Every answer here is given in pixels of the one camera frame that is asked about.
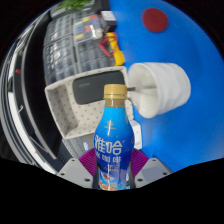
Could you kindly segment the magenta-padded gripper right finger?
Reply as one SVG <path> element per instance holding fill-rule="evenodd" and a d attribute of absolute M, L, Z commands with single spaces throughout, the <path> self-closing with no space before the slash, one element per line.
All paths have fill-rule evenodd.
<path fill-rule="evenodd" d="M 158 158 L 148 158 L 140 150 L 134 149 L 129 166 L 129 186 L 140 188 L 170 175 L 172 171 Z"/>

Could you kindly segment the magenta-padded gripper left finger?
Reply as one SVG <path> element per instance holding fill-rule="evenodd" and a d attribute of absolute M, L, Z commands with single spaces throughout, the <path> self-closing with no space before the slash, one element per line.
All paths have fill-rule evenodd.
<path fill-rule="evenodd" d="M 85 152 L 80 158 L 71 158 L 58 176 L 84 188 L 98 188 L 98 167 L 95 151 Z"/>

